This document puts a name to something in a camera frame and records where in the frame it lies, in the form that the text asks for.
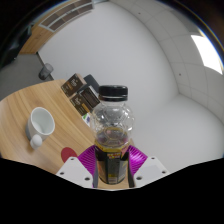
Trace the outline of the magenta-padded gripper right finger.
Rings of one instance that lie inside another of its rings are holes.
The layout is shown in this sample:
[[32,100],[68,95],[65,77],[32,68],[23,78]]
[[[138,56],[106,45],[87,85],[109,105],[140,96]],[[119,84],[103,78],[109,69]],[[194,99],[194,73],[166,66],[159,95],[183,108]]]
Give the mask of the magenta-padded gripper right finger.
[[157,157],[148,157],[134,146],[129,147],[128,155],[130,188],[143,187],[170,174]]

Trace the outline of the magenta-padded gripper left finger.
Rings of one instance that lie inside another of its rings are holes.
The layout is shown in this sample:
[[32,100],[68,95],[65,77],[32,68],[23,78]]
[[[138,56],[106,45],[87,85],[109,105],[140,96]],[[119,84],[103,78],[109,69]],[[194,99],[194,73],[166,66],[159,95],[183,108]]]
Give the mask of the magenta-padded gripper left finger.
[[95,148],[90,146],[80,155],[66,147],[61,151],[63,166],[57,176],[84,188],[98,187],[98,169]]

